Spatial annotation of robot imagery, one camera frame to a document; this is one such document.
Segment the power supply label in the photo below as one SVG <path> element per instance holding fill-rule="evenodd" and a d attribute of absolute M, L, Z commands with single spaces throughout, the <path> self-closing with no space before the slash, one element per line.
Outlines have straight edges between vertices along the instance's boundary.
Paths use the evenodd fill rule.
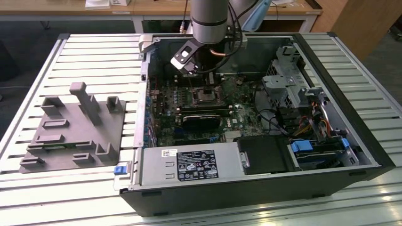
<path fill-rule="evenodd" d="M 177 152 L 179 181 L 217 178 L 215 151 Z"/>

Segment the aluminum slotted table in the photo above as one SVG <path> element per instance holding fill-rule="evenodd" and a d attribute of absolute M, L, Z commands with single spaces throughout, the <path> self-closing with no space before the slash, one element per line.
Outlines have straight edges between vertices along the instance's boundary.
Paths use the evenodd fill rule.
<path fill-rule="evenodd" d="M 60 35 L 0 142 L 0 225 L 372 225 L 402 220 L 402 109 L 336 37 L 303 34 L 323 66 L 396 168 L 330 197 L 143 218 L 119 196 L 128 176 L 113 167 L 21 174 L 20 161 L 38 126 L 45 96 L 76 102 L 68 88 L 87 83 L 99 101 L 128 101 L 120 162 L 132 160 L 140 65 L 139 34 Z M 314 84 L 318 81 L 306 69 Z"/>

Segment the green circuit board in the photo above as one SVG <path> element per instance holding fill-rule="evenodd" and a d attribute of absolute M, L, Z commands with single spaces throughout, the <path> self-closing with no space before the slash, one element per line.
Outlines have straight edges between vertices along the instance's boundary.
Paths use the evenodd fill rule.
<path fill-rule="evenodd" d="M 239 131 L 241 136 L 264 133 L 252 104 L 252 84 L 236 76 L 225 76 L 224 82 L 215 88 L 219 100 L 216 105 L 229 107 L 229 117 L 221 117 L 220 125 L 211 131 L 185 132 L 180 127 L 176 108 L 195 107 L 193 93 L 201 87 L 177 88 L 165 86 L 153 98 L 153 115 L 156 120 L 157 146 L 221 143 L 224 133 Z"/>

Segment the blue tab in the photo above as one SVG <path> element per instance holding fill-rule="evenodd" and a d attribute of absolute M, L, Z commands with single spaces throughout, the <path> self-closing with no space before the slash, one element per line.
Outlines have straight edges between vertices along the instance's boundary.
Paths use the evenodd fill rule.
<path fill-rule="evenodd" d="M 299 148 L 296 147 L 296 144 L 295 144 L 295 143 L 292 143 L 290 146 L 291 146 L 291 150 L 292 150 L 294 152 L 298 152 L 298 151 L 299 151 Z"/>
<path fill-rule="evenodd" d="M 115 175 L 124 175 L 124 174 L 127 174 L 127 166 L 116 166 Z"/>
<path fill-rule="evenodd" d="M 348 141 L 346 138 L 342 138 L 342 144 L 343 144 L 344 149 L 350 147 L 350 144 L 348 144 Z"/>
<path fill-rule="evenodd" d="M 298 140 L 291 144 L 294 152 L 312 151 L 312 146 L 308 140 Z"/>

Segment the wooden cabinet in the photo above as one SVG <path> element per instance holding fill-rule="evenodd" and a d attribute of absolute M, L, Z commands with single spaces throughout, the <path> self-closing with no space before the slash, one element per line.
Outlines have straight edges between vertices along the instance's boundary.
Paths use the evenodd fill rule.
<path fill-rule="evenodd" d="M 402 0 L 316 0 L 323 8 L 311 32 L 334 32 L 359 60 L 402 14 Z"/>

